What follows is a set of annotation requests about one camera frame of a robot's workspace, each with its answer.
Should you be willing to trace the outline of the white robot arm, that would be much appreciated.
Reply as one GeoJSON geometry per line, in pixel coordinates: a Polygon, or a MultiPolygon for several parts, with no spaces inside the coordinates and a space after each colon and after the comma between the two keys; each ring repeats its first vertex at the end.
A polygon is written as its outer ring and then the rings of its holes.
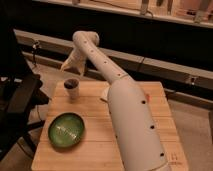
{"type": "Polygon", "coordinates": [[[65,70],[85,58],[110,84],[107,103],[125,171],[172,171],[157,133],[147,96],[139,84],[99,48],[99,35],[76,31],[65,70]]]}

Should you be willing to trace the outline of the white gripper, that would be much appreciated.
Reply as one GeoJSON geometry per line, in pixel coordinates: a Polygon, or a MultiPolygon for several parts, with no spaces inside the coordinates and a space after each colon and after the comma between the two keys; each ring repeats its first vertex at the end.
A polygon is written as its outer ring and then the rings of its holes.
{"type": "Polygon", "coordinates": [[[64,71],[70,68],[76,68],[83,75],[85,72],[85,64],[87,57],[82,54],[77,48],[74,48],[68,58],[61,65],[60,70],[64,71]]]}

